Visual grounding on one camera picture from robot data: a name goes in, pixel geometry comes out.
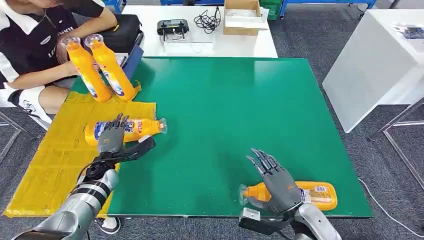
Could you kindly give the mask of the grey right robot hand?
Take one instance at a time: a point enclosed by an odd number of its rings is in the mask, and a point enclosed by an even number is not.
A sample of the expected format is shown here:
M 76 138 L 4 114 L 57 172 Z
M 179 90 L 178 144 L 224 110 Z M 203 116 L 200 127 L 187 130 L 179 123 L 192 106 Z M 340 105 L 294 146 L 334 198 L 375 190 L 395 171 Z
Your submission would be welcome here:
M 301 204 L 301 193 L 291 174 L 270 154 L 260 149 L 250 149 L 255 157 L 247 155 L 262 177 L 270 200 L 262 201 L 248 196 L 247 201 L 257 209 L 265 210 L 274 216 L 283 215 Z

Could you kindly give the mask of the person's right hand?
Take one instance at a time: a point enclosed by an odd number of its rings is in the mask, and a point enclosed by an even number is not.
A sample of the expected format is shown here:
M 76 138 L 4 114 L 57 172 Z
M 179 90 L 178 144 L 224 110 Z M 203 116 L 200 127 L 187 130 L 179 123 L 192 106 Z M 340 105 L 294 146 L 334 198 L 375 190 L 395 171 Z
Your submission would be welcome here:
M 66 72 L 67 77 L 71 76 L 79 76 L 79 70 L 74 66 L 74 64 L 71 61 L 67 61 L 63 64 Z

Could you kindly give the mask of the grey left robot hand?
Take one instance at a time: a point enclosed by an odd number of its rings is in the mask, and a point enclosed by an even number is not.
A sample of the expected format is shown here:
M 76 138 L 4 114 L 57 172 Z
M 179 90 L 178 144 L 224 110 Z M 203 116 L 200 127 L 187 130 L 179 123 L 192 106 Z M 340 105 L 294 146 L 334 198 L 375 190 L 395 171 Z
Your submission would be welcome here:
M 146 135 L 138 141 L 138 144 L 126 149 L 124 136 L 125 124 L 128 119 L 128 115 L 123 116 L 122 113 L 119 113 L 114 120 L 106 123 L 97 143 L 98 157 L 95 158 L 97 162 L 116 164 L 135 161 L 156 146 L 153 136 Z

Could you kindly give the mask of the person's left hand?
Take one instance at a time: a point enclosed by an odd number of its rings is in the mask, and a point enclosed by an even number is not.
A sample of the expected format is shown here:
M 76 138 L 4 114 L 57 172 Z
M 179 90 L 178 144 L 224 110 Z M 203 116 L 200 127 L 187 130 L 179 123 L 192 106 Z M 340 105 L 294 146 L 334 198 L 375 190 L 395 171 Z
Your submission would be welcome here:
M 59 64 L 69 61 L 69 55 L 66 48 L 62 45 L 62 41 L 58 40 L 55 47 L 55 56 Z

